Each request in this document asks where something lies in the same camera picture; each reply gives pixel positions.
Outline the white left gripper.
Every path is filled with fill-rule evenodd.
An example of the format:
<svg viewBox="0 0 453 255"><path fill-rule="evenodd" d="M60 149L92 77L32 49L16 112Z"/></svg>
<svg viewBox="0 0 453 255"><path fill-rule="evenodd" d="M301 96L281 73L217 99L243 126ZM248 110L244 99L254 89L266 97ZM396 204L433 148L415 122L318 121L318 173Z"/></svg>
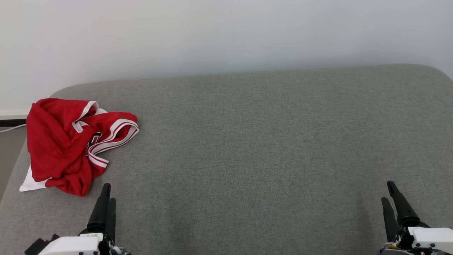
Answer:
<svg viewBox="0 0 453 255"><path fill-rule="evenodd" d="M116 199L110 198L111 184L105 183L97 198L87 228L78 236L58 236L50 240L37 239L25 250L25 255L131 255L115 245Z"/></svg>

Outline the red basketball jersey white trim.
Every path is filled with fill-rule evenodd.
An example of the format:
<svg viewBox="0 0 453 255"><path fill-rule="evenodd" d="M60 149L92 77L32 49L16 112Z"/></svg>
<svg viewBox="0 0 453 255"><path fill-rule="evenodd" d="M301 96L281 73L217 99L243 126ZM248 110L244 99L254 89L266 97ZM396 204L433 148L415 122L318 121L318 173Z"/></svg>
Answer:
<svg viewBox="0 0 453 255"><path fill-rule="evenodd" d="M106 170L109 161L98 156L99 153L120 147L129 142L138 132L138 121L128 112L107 112L91 106L83 111L82 117L73 122L76 132L92 131L86 145L86 158L92 167L92 177L97 178Z"/></svg>

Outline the grey fabric sofa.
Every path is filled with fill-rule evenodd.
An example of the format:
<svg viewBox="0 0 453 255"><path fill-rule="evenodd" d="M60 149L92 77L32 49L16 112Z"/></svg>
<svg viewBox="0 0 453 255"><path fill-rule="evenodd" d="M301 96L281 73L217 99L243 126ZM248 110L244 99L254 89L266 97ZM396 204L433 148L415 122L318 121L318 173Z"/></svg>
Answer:
<svg viewBox="0 0 453 255"><path fill-rule="evenodd" d="M79 234L111 184L116 241L133 255L376 255L392 180L430 227L453 228L453 80L426 65L116 80L53 97L138 118L86 197L0 202L0 255Z"/></svg>

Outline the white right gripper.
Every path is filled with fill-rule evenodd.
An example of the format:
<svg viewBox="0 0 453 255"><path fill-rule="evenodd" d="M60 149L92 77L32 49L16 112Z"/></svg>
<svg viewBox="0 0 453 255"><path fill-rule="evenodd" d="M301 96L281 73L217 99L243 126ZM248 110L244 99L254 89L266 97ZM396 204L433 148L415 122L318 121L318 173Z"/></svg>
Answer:
<svg viewBox="0 0 453 255"><path fill-rule="evenodd" d="M393 181L387 189L394 201L381 198L387 243L379 255L453 255L453 229L418 226L420 219Z"/></svg>

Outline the red shorts elastic waist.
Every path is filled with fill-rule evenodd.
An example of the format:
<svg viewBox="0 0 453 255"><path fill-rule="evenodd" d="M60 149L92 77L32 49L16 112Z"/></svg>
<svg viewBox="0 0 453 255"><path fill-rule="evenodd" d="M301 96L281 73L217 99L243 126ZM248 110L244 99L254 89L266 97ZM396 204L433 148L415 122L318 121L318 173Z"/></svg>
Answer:
<svg viewBox="0 0 453 255"><path fill-rule="evenodd" d="M93 180L87 145L96 130L79 120L97 110L95 101L47 98L32 104L26 123L30 167L21 192L56 187L86 196Z"/></svg>

